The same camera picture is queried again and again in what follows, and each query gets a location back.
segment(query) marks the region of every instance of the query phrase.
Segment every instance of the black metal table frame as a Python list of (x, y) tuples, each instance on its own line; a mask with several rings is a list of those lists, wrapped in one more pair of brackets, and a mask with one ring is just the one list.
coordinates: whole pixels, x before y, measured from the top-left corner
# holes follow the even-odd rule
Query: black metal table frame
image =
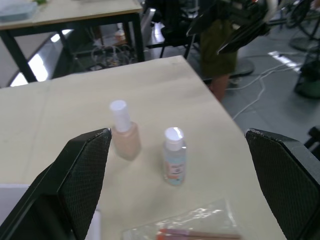
[[(32, 72), (26, 57), (24, 56), (17, 41), (15, 40), (15, 37), (41, 34), (41, 33), (58, 32), (58, 34), (60, 35), (63, 48), (68, 52), (70, 48), (68, 46), (68, 42), (63, 37), (62, 30), (86, 28), (86, 27), (88, 28), (88, 27), (123, 23), (123, 28), (128, 33), (130, 32), (129, 22), (132, 22), (132, 26), (133, 26), (137, 60), (138, 62), (144, 62), (145, 56), (144, 56), (143, 38), (142, 38), (141, 26), (140, 26), (140, 15), (138, 12), (125, 13), (125, 14), (112, 15), (112, 16), (103, 16), (103, 17), (89, 18), (89, 19), (69, 20), (69, 21), (59, 22), (59, 23), (46, 23), (44, 25), (19, 27), (15, 29), (5, 29), (5, 30), (0, 30), (0, 37), (4, 45), (10, 52), (13, 60), (17, 64), (18, 68), (20, 69), (21, 73), (24, 75), (27, 82), (32, 83), (32, 82), (37, 82), (36, 76)], [(128, 37), (128, 40), (127, 40), (128, 43), (131, 44), (130, 34), (128, 34), (127, 37)]]

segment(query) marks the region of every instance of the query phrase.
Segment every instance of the floor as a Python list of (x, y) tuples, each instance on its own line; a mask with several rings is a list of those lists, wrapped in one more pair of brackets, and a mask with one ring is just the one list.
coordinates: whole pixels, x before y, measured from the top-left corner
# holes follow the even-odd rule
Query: floor
[[(160, 26), (153, 31), (151, 42), (162, 42)], [(239, 58), (247, 58), (254, 63), (255, 71), (252, 75), (239, 79), (237, 86), (242, 87), (256, 79), (262, 72), (281, 64), (268, 53), (289, 52), (295, 55), (286, 55), (293, 62), (300, 64), (304, 62), (305, 56), (302, 52), (289, 47), (288, 42), (292, 37), (302, 36), (297, 29), (280, 30), (279, 26), (272, 29), (271, 34), (255, 39), (249, 45), (240, 49)], [(61, 51), (59, 40), (52, 39), (44, 45), (39, 52), (40, 65), (47, 72), (46, 79), (50, 79), (57, 64), (57, 58)], [(166, 47), (164, 58), (183, 55), (183, 47)], [(145, 51), (147, 60), (158, 58), (161, 49), (155, 48)], [(191, 49), (187, 59), (193, 69), (204, 79), (201, 73), (200, 55), (195, 49)], [(235, 122), (242, 131), (247, 128), (256, 128), (265, 131), (279, 133), (301, 142), (308, 139), (308, 131), (315, 125), (320, 124), (320, 101), (307, 99), (297, 95), (293, 89), (299, 74), (293, 70), (275, 72), (263, 79), (265, 91), (259, 101), (248, 107), (235, 118)], [(223, 106), (230, 116), (234, 117), (245, 106), (252, 103), (261, 91), (261, 85), (257, 81), (242, 90), (228, 90), (222, 101)]]

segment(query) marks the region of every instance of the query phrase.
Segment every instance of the person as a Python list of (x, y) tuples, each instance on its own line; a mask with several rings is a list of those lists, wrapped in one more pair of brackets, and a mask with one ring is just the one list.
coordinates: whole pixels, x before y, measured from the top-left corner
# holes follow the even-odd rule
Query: person
[[(199, 13), (208, 9), (213, 0), (199, 0)], [(218, 49), (233, 32), (228, 20), (216, 20), (200, 36), (201, 68), (204, 75), (212, 78), (208, 86), (218, 101), (222, 101), (230, 74), (236, 70), (237, 53), (217, 54)]]

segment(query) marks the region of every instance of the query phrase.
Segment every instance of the white bottle cap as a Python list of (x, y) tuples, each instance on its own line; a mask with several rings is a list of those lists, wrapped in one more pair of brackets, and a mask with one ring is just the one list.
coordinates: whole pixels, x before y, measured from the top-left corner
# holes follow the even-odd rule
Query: white bottle cap
[(128, 113), (127, 103), (123, 100), (116, 100), (110, 104), (110, 110), (113, 113), (115, 129), (120, 133), (130, 130), (132, 123)]
[(178, 127), (170, 127), (164, 132), (165, 146), (170, 151), (179, 151), (184, 146), (184, 132)]

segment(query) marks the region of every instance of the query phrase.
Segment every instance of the gray floor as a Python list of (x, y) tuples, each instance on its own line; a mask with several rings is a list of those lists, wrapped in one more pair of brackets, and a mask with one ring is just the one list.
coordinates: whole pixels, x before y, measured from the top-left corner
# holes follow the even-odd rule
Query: gray floor
[[(156, 30), (155, 37), (161, 39), (159, 34), (159, 31)], [(251, 60), (254, 63), (255, 71), (251, 76), (243, 77), (238, 87), (248, 84), (263, 71), (281, 64), (269, 56), (269, 52), (296, 53), (297, 51), (288, 45), (293, 36), (300, 37), (302, 33), (297, 29), (284, 28), (280, 30), (277, 26), (272, 29), (269, 36), (258, 37), (246, 47), (241, 48), (238, 57)], [(154, 49), (153, 55), (159, 56), (160, 51), (160, 48)], [(164, 57), (183, 54), (183, 47), (166, 47)], [(299, 56), (287, 57), (296, 63), (303, 63), (305, 59), (303, 54), (301, 52)], [(196, 50), (191, 50), (188, 62), (204, 78), (201, 73), (200, 55)], [(235, 119), (239, 128), (242, 131), (256, 128), (275, 132), (304, 143), (308, 139), (309, 129), (320, 125), (320, 100), (308, 99), (293, 91), (298, 77), (298, 73), (289, 70), (275, 72), (264, 78), (265, 92), (261, 99)], [(261, 85), (258, 81), (242, 90), (229, 90), (226, 92), (222, 104), (233, 117), (245, 106), (252, 103), (260, 91)]]

